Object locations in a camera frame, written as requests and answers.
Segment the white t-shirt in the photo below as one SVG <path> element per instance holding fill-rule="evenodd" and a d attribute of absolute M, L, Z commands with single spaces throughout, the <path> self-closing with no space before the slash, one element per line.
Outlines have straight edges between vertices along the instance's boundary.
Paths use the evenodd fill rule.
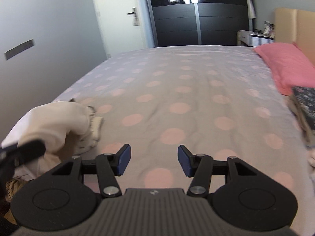
<path fill-rule="evenodd" d="M 34 180 L 62 161 L 75 155 L 75 135 L 83 135 L 90 119 L 86 106 L 77 102 L 58 101 L 28 111 L 11 129 L 1 146 L 21 146 L 33 140 L 45 144 L 45 154 L 15 169 L 13 178 Z"/>

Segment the white ribbed knit garment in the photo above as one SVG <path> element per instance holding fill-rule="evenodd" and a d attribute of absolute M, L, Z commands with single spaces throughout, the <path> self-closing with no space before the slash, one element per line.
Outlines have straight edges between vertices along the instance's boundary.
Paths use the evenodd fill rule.
<path fill-rule="evenodd" d="M 85 109 L 88 112 L 90 123 L 88 130 L 83 135 L 75 135 L 75 155 L 81 155 L 90 151 L 93 147 L 96 147 L 100 141 L 101 127 L 104 118 L 96 116 L 96 110 L 92 106 L 87 106 Z"/>

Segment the grey pink-dotted bed cover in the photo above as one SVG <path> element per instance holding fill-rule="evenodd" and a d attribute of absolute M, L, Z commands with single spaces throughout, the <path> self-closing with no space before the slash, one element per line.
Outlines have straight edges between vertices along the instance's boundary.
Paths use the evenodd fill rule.
<path fill-rule="evenodd" d="M 190 185 L 177 160 L 183 144 L 215 160 L 236 156 L 290 189 L 292 229 L 314 234 L 314 187 L 298 123 L 264 61 L 249 47 L 179 46 L 119 54 L 57 99 L 93 106 L 104 119 L 100 142 L 83 155 L 131 145 L 118 178 L 127 188 Z"/>

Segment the beige folded garment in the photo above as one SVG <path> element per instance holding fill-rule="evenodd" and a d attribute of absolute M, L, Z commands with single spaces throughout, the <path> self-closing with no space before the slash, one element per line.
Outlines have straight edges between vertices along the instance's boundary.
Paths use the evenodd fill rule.
<path fill-rule="evenodd" d="M 298 125 L 302 130 L 304 144 L 309 148 L 314 148 L 314 120 L 307 120 L 307 115 L 299 105 L 297 98 L 294 95 L 289 97 L 288 108 L 296 117 Z"/>

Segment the dark floral folded garment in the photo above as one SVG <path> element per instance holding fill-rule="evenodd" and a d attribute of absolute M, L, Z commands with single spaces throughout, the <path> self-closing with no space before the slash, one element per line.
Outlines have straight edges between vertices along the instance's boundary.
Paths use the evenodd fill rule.
<path fill-rule="evenodd" d="M 294 86 L 293 96 L 296 98 L 307 124 L 314 130 L 314 88 Z"/>

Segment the pink pillow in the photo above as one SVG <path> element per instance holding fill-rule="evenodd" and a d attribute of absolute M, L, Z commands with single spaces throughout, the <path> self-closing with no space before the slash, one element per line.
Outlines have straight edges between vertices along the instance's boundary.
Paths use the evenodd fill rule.
<path fill-rule="evenodd" d="M 290 96 L 295 86 L 314 88 L 314 65 L 294 44 L 271 43 L 254 48 L 270 68 L 280 94 Z"/>

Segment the white bedside table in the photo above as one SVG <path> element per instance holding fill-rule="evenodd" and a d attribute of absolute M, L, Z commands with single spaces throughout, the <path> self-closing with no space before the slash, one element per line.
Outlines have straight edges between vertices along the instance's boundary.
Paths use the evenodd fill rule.
<path fill-rule="evenodd" d="M 273 43 L 274 39 L 264 34 L 239 30 L 236 35 L 236 42 L 238 46 L 258 47 L 260 45 Z"/>

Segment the black sliding wardrobe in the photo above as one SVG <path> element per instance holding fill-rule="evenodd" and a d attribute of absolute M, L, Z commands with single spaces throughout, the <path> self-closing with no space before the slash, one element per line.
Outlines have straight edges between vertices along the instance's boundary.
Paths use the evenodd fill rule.
<path fill-rule="evenodd" d="M 250 0 L 147 0 L 154 45 L 237 44 L 251 30 Z"/>

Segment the white door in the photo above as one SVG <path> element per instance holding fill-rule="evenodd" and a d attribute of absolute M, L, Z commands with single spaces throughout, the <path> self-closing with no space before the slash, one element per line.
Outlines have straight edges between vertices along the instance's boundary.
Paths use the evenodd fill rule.
<path fill-rule="evenodd" d="M 106 57 L 154 47 L 147 0 L 93 0 Z M 127 15 L 133 7 L 137 16 Z"/>

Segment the beige padded headboard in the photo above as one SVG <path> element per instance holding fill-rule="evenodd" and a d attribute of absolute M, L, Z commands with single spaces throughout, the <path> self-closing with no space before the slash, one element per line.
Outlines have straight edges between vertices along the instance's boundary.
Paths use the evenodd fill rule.
<path fill-rule="evenodd" d="M 275 42 L 297 45 L 314 65 L 314 12 L 284 7 L 276 8 L 274 26 Z"/>

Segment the grey wall plate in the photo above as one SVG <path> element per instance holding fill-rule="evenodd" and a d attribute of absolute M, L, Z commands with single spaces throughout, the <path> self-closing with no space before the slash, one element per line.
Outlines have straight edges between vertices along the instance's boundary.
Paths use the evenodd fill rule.
<path fill-rule="evenodd" d="M 19 44 L 16 47 L 6 51 L 4 53 L 5 60 L 9 60 L 9 59 L 13 58 L 14 56 L 18 55 L 19 53 L 21 53 L 27 49 L 30 49 L 33 46 L 34 46 L 34 40 L 33 39 L 25 41 L 24 43 Z"/>

